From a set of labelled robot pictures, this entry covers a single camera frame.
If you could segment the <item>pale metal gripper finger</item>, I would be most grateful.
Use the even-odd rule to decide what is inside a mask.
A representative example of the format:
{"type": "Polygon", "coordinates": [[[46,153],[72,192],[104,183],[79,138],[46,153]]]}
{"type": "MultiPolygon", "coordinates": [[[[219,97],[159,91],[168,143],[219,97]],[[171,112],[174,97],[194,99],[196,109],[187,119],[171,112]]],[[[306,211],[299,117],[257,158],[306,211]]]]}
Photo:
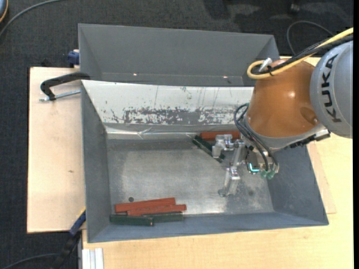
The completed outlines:
{"type": "Polygon", "coordinates": [[[223,151],[233,151],[238,147],[238,140],[234,140],[231,134],[218,134],[215,137],[215,145],[212,146],[212,157],[220,157],[223,151]]]}
{"type": "Polygon", "coordinates": [[[240,179],[237,169],[227,167],[225,170],[224,185],[218,191],[218,194],[221,197],[235,195],[240,179]]]}

